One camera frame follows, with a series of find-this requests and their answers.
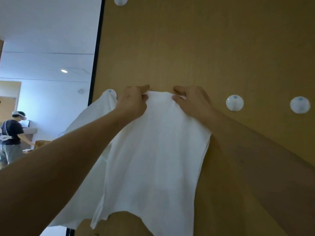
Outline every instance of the hand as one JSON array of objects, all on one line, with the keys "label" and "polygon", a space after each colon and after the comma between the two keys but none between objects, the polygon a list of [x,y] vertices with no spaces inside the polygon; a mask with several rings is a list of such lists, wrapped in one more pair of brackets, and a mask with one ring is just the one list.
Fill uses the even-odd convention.
[{"label": "hand", "polygon": [[150,85],[126,87],[123,96],[118,99],[115,110],[123,114],[128,122],[141,117],[147,109],[148,96],[144,93],[149,88]]},{"label": "hand", "polygon": [[202,87],[196,86],[175,86],[173,90],[175,95],[172,96],[172,99],[184,113],[205,123],[212,110],[211,101],[206,91]]}]

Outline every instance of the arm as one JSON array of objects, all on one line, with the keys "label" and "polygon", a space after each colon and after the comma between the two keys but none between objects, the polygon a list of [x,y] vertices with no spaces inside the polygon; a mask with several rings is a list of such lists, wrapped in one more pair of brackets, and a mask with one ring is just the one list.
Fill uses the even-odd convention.
[{"label": "arm", "polygon": [[116,108],[107,115],[1,170],[0,192],[5,192],[0,194],[2,235],[40,235],[72,198],[116,134],[143,115],[147,108],[147,95],[143,93],[148,89],[126,88]]},{"label": "arm", "polygon": [[34,146],[34,145],[35,145],[34,143],[32,143],[32,142],[25,136],[24,133],[18,134],[18,137],[19,137],[22,141],[26,142],[27,144],[29,144],[29,145],[31,145],[31,146]]},{"label": "arm", "polygon": [[174,87],[182,110],[212,131],[222,150],[239,166],[261,205],[289,236],[315,232],[315,168],[211,106],[200,87]]}]

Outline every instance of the round white object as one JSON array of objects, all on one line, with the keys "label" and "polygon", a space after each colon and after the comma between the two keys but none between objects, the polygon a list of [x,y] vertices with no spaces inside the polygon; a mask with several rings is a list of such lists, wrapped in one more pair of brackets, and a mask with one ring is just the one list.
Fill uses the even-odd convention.
[{"label": "round white object", "polygon": [[108,91],[115,97],[115,99],[117,99],[117,93],[115,90],[109,89]]},{"label": "round white object", "polygon": [[114,2],[117,6],[121,7],[124,6],[128,2],[128,0],[114,0]]},{"label": "round white object", "polygon": [[311,104],[307,98],[298,96],[291,100],[290,107],[293,112],[302,114],[310,110]]},{"label": "round white object", "polygon": [[242,109],[244,106],[244,101],[242,97],[238,95],[231,95],[226,100],[226,106],[228,109],[230,109],[233,112],[237,112]]}]

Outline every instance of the gray pants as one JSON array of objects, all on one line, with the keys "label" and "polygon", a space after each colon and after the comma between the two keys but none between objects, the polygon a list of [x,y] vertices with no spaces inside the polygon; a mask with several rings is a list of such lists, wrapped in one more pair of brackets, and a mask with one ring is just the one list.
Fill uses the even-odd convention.
[{"label": "gray pants", "polygon": [[10,164],[23,156],[21,144],[18,145],[0,145],[0,162],[3,165]]}]

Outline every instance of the black edge trim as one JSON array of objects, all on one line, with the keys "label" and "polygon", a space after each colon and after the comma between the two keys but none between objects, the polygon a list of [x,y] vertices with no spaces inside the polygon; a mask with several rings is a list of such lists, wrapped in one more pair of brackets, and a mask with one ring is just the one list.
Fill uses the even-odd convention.
[{"label": "black edge trim", "polygon": [[96,44],[95,44],[94,62],[93,62],[93,70],[92,70],[92,77],[91,77],[88,106],[92,103],[93,92],[94,92],[97,60],[98,60],[98,54],[99,54],[99,48],[100,48],[100,36],[102,33],[102,25],[103,25],[103,17],[104,17],[104,8],[105,8],[105,0],[102,0],[101,7],[100,7],[99,26],[98,26],[98,30],[97,30],[97,37],[96,37]]}]

